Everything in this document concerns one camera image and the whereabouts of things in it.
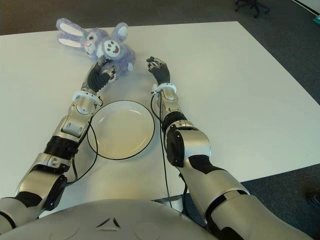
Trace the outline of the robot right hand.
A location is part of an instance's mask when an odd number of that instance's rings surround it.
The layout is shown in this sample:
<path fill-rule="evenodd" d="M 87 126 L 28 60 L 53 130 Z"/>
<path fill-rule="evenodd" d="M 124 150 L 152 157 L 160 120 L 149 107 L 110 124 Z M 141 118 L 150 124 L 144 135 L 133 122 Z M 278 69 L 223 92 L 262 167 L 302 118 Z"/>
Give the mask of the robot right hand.
<path fill-rule="evenodd" d="M 158 85 L 170 83 L 170 71 L 167 64 L 157 57 L 150 56 L 147 60 L 148 71 Z"/>

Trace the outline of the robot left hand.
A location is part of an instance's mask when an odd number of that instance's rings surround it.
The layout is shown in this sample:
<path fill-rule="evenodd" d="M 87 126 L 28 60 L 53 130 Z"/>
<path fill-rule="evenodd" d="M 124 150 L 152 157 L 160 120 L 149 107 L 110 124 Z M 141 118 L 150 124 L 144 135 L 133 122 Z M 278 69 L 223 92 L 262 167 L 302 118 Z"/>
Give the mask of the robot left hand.
<path fill-rule="evenodd" d="M 81 90 L 96 95 L 110 80 L 115 79 L 116 67 L 111 65 L 109 68 L 104 68 L 112 63 L 112 59 L 102 55 L 88 71 Z"/>

